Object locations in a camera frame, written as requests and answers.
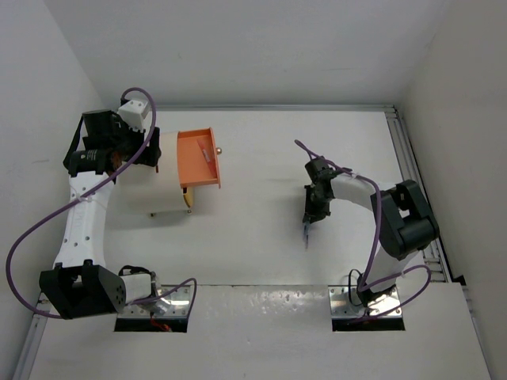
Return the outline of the round drawer cabinet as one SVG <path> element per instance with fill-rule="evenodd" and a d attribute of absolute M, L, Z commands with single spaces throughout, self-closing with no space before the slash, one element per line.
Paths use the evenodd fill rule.
<path fill-rule="evenodd" d="M 131 165 L 119 175 L 120 204 L 137 214 L 188 212 L 193 205 L 193 191 L 181 186 L 177 158 L 178 133 L 160 135 L 162 155 L 155 167 Z"/>

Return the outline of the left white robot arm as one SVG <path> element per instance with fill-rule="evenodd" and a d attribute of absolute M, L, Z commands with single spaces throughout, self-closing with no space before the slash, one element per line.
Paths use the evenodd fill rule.
<path fill-rule="evenodd" d="M 69 174 L 71 202 L 66 229 L 53 268 L 39 285 L 65 320 L 118 314 L 131 303 L 154 296 L 154 273 L 128 265 L 127 274 L 106 268 L 105 220 L 115 187 L 114 173 L 133 158 L 149 129 L 147 107 L 135 111 L 84 112 L 63 160 Z"/>

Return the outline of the coral drawer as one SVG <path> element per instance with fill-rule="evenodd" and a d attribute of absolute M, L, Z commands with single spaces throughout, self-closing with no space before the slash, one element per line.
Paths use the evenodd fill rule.
<path fill-rule="evenodd" d="M 198 139 L 204 139 L 208 151 L 214 155 L 215 176 L 210 173 L 197 143 Z M 211 128 L 177 133 L 177 168 L 181 187 L 195 188 L 214 184 L 221 187 L 217 149 Z"/>

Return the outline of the blue pen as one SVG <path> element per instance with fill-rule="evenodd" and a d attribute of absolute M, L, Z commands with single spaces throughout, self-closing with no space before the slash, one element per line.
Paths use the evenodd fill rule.
<path fill-rule="evenodd" d="M 309 233 L 310 233 L 311 224 L 306 221 L 303 223 L 303 242 L 305 249 L 308 249 L 309 246 Z"/>

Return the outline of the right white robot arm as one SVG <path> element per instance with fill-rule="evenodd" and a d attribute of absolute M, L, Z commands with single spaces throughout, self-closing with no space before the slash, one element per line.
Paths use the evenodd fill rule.
<path fill-rule="evenodd" d="M 356 285 L 363 306 L 390 291 L 398 277 L 415 270 L 407 267 L 409 262 L 440 236 L 436 218 L 414 180 L 380 187 L 348 169 L 332 167 L 322 157 L 312 158 L 305 170 L 311 181 L 304 187 L 305 239 L 312 224 L 331 216 L 333 200 L 348 201 L 373 214 L 372 250 Z"/>

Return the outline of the red pen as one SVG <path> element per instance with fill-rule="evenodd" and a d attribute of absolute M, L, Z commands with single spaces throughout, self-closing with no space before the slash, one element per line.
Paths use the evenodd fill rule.
<path fill-rule="evenodd" d="M 198 139 L 197 143 L 199 148 L 204 156 L 205 161 L 207 162 L 208 168 L 212 176 L 215 176 L 215 163 L 214 163 L 214 155 L 208 151 L 206 142 L 204 139 Z"/>

